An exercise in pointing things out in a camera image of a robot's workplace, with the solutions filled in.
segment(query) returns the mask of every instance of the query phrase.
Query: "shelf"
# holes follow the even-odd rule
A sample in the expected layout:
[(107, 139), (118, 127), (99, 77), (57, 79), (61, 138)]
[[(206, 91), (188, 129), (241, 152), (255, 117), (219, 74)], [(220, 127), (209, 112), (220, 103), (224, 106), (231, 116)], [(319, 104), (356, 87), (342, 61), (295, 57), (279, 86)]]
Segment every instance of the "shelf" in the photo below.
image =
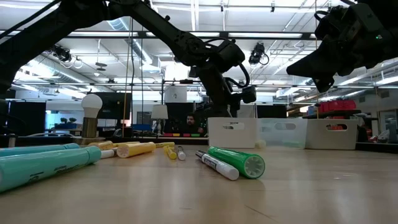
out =
[[(320, 113), (319, 118), (326, 118), (328, 116), (351, 116), (357, 113), (360, 113), (361, 110), (340, 110), (340, 111), (328, 111), (325, 113)], [(316, 119), (317, 115), (308, 115), (308, 116), (303, 116), (303, 118), (307, 119)]]

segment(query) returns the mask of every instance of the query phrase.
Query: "teal marker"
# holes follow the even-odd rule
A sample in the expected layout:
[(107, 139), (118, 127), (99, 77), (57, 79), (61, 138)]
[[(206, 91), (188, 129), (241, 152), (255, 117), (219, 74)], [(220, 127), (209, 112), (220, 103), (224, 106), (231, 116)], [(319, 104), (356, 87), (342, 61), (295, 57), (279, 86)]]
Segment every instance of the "teal marker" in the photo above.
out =
[(30, 184), (101, 159), (96, 146), (0, 158), (0, 192)]
[(0, 149), (0, 157), (31, 154), (31, 153), (38, 153), (38, 152), (58, 151), (58, 150), (64, 150), (64, 149), (78, 149), (78, 148), (79, 148), (79, 145), (76, 143), (70, 143), (70, 144), (65, 144), (65, 145), (54, 145), (54, 146), (29, 146), (29, 147), (2, 148), (2, 149)]

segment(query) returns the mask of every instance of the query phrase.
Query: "man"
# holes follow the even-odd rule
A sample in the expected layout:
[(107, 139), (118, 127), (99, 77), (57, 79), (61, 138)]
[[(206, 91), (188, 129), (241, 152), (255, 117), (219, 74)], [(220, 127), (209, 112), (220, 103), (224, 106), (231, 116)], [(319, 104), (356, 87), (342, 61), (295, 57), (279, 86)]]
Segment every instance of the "man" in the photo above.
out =
[(189, 113), (187, 115), (187, 126), (184, 129), (184, 133), (187, 134), (203, 133), (203, 128), (199, 127), (198, 124), (196, 124), (195, 114)]

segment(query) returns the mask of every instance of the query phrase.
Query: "ceiling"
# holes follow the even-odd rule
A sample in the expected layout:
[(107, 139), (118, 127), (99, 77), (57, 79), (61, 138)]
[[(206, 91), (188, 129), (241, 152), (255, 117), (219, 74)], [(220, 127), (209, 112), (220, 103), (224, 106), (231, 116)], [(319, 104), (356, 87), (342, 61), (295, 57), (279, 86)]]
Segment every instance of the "ceiling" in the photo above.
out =
[[(38, 8), (48, 4), (51, 0), (8, 0), (0, 1), (0, 30), (6, 30), (17, 24), (21, 20), (35, 13)], [(221, 12), (221, 1), (218, 0), (196, 0), (198, 6), (191, 9), (191, 0), (152, 0), (153, 8), (163, 17), (170, 16), (170, 22), (178, 29), (185, 31), (202, 32), (311, 32), (316, 28), (315, 5), (317, 9), (327, 9), (328, 3), (332, 6), (343, 5), (339, 0), (223, 0), (224, 12)], [(271, 12), (271, 5), (275, 4), (275, 11)], [(123, 17), (123, 22), (128, 26), (129, 17)], [(133, 22), (134, 31), (146, 30), (136, 21)], [(80, 30), (111, 31), (114, 30), (106, 21)], [(173, 64), (173, 54), (170, 48), (159, 39), (135, 39), (142, 46), (143, 51), (150, 56), (159, 57), (161, 67)], [(251, 50), (258, 43), (263, 43), (266, 47), (270, 62), (266, 66), (250, 66), (248, 58)], [(236, 44), (246, 55), (246, 61), (243, 63), (251, 74), (252, 83), (255, 84), (301, 84), (308, 80), (303, 77), (295, 77), (286, 73), (286, 67), (298, 59), (303, 58), (314, 51), (320, 44), (320, 41), (313, 40), (237, 40)], [(164, 72), (143, 72), (141, 61), (138, 55), (134, 54), (134, 69), (131, 63), (129, 45), (123, 39), (101, 39), (98, 53), (98, 39), (62, 39), (57, 43), (64, 49), (70, 49), (71, 54), (78, 57), (79, 62), (67, 63), (62, 71), (72, 77), (79, 77), (82, 82), (104, 83), (114, 78), (118, 83), (131, 82), (134, 71), (134, 83), (160, 83), (161, 73)], [(56, 57), (48, 55), (45, 59), (50, 68), (60, 68), (60, 62)], [(96, 69), (96, 62), (106, 63), (106, 71), (99, 72)], [(244, 80), (243, 72), (239, 68), (232, 68), (224, 76), (235, 80)], [(338, 78), (336, 83), (343, 82), (349, 77)], [(147, 87), (146, 90), (156, 90), (159, 87)], [(99, 88), (98, 91), (118, 91), (124, 90), (123, 86), (107, 86)], [(280, 88), (261, 88), (258, 91), (275, 93)], [(308, 91), (299, 90), (301, 95)]]

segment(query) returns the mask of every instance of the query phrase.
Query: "table surface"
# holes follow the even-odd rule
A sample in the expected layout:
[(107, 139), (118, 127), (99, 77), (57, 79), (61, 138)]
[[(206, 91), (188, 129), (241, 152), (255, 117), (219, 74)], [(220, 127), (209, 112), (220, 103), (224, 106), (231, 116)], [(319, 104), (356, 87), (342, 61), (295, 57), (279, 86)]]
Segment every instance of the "table surface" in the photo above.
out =
[(268, 147), (258, 180), (225, 179), (184, 146), (157, 149), (0, 194), (9, 223), (398, 223), (398, 156)]

